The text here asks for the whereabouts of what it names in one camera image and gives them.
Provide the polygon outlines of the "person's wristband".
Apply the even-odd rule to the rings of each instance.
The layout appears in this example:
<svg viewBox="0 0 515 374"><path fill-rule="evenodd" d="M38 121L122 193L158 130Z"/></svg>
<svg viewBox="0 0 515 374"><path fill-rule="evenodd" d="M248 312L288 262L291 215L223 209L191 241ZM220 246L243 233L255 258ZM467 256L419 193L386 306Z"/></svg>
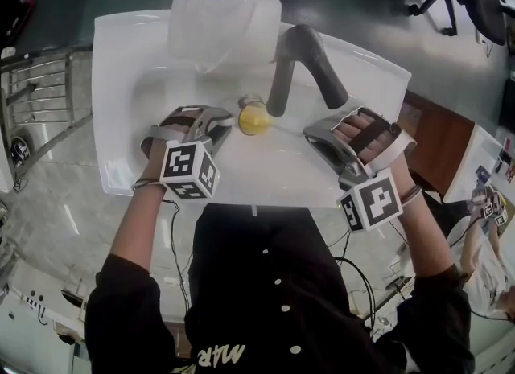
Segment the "person's wristband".
<svg viewBox="0 0 515 374"><path fill-rule="evenodd" d="M403 207L405 207L406 205L409 205L421 193L422 193L422 188L419 185L415 185L404 196L402 196L400 198L401 205Z"/></svg>
<svg viewBox="0 0 515 374"><path fill-rule="evenodd" d="M136 192L136 190L144 188L144 187L150 187L150 186L158 186L162 187L163 185L157 180L157 179L138 179L131 187L133 192Z"/></svg>

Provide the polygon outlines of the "person's left wristband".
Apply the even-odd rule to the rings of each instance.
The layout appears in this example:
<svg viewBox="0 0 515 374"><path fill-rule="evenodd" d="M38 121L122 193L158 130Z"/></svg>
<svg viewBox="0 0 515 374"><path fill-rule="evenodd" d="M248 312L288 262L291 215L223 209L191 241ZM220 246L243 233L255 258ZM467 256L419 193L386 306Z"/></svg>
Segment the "person's left wristband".
<svg viewBox="0 0 515 374"><path fill-rule="evenodd" d="M157 180L157 179L138 179L131 187L133 192L136 192L136 190L144 188L144 187L150 187L150 186L158 186L162 187L163 185Z"/></svg>

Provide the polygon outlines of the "person's left hand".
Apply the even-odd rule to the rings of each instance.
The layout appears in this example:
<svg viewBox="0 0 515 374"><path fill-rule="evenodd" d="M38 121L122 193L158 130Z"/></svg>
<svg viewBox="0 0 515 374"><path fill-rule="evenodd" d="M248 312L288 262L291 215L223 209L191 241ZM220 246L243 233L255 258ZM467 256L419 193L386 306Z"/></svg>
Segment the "person's left hand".
<svg viewBox="0 0 515 374"><path fill-rule="evenodd" d="M160 125L172 130L187 133L196 118L201 114L199 109L177 109L168 115Z"/></svg>

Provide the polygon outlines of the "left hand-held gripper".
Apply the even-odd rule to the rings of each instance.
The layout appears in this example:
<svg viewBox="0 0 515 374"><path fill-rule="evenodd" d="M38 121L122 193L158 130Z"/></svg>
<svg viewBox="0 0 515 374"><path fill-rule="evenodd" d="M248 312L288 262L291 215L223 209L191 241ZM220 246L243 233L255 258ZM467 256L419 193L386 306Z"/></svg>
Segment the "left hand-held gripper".
<svg viewBox="0 0 515 374"><path fill-rule="evenodd" d="M220 181L220 171L213 156L232 131L233 115L226 109L212 106L184 106L177 109L199 109L187 133L153 125L141 143L150 157L155 140L165 143L159 173L141 179L157 179L182 200L211 199Z"/></svg>

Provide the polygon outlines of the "person's right forearm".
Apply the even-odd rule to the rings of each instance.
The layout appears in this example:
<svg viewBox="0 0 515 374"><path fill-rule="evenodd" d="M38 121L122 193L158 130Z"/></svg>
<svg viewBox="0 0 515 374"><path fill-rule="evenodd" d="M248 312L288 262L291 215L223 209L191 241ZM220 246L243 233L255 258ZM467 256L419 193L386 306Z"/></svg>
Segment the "person's right forearm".
<svg viewBox="0 0 515 374"><path fill-rule="evenodd" d="M390 166L399 197L416 184L404 155ZM433 283L439 288L463 287L461 273L454 263L451 250L422 193L403 207L399 220L406 233L415 281Z"/></svg>

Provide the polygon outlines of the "yellow sponge brush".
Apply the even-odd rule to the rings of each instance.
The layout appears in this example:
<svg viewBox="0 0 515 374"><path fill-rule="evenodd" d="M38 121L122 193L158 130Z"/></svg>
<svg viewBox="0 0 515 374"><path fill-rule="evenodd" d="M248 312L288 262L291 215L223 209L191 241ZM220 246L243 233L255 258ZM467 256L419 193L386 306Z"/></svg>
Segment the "yellow sponge brush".
<svg viewBox="0 0 515 374"><path fill-rule="evenodd" d="M283 132L294 137L302 136L298 130L287 129L274 123L273 118L264 108L245 107L238 116L237 124L240 131L248 136L264 134L270 130Z"/></svg>

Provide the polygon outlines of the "person's left forearm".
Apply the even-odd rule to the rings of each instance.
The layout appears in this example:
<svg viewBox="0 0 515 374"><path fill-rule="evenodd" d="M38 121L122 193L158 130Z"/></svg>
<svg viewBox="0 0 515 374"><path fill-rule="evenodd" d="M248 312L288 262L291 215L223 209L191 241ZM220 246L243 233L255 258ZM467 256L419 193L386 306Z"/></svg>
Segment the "person's left forearm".
<svg viewBox="0 0 515 374"><path fill-rule="evenodd" d="M110 254L150 270L155 225L166 190L159 183L137 187L113 240Z"/></svg>

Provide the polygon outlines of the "soap bottle with orange label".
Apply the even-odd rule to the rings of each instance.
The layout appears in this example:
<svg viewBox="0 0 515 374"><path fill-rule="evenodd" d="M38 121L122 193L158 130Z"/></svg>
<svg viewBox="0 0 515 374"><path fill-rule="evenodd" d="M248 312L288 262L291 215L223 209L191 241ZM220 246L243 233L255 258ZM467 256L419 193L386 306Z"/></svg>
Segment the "soap bottle with orange label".
<svg viewBox="0 0 515 374"><path fill-rule="evenodd" d="M275 56L281 13L279 0L173 0L169 56L203 73L268 64Z"/></svg>

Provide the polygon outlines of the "person's right wristband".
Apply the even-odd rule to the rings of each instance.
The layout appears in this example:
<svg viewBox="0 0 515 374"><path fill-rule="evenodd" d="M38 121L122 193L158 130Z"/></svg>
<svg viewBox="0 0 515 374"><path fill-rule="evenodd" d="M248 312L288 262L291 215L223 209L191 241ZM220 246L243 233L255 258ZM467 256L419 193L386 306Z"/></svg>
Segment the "person's right wristband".
<svg viewBox="0 0 515 374"><path fill-rule="evenodd" d="M404 196L402 196L400 198L401 205L403 207L405 207L406 205L409 205L421 193L422 193L422 188L419 185L415 185Z"/></svg>

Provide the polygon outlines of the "person's right hand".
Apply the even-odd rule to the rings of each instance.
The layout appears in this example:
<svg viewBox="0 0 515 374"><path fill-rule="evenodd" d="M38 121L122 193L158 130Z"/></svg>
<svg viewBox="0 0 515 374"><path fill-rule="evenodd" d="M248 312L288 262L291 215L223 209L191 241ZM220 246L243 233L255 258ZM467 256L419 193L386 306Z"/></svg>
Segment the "person's right hand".
<svg viewBox="0 0 515 374"><path fill-rule="evenodd" d="M376 119L366 113L349 116L342 121L332 132L342 143L350 143L362 131L372 125ZM383 153L393 143L393 135L388 129L381 132L363 150L358 153L358 158L368 164Z"/></svg>

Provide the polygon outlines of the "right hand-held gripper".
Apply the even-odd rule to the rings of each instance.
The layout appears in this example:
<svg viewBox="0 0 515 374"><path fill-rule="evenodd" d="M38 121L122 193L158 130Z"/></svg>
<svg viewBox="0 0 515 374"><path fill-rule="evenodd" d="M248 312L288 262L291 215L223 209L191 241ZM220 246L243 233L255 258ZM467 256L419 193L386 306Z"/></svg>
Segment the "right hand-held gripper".
<svg viewBox="0 0 515 374"><path fill-rule="evenodd" d="M341 120L318 120L303 129L307 142L339 175L337 205L349 228L369 231L402 214L391 164L415 146L399 125L374 122L349 142L335 136ZM327 139L328 143L317 139Z"/></svg>

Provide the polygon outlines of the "black sink faucet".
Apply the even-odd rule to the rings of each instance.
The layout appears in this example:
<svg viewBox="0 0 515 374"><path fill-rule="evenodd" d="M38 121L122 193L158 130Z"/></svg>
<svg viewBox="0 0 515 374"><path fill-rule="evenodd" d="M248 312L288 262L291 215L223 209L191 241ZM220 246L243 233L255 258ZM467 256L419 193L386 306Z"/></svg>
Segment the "black sink faucet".
<svg viewBox="0 0 515 374"><path fill-rule="evenodd" d="M281 117L285 113L297 62L309 71L329 109L345 105L348 92L326 55L319 32L308 25L296 25L278 38L276 68L266 102L269 115Z"/></svg>

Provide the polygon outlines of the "person's black shirt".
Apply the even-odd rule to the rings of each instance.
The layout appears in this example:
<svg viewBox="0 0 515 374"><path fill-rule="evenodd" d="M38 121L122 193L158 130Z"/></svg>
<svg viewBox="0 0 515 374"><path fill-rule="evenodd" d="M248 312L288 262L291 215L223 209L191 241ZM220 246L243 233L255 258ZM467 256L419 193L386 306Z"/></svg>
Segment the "person's black shirt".
<svg viewBox="0 0 515 374"><path fill-rule="evenodd" d="M311 213L208 205L196 223L189 358L143 267L109 255L89 298L93 374L473 374L471 314L455 267L416 280L372 339Z"/></svg>

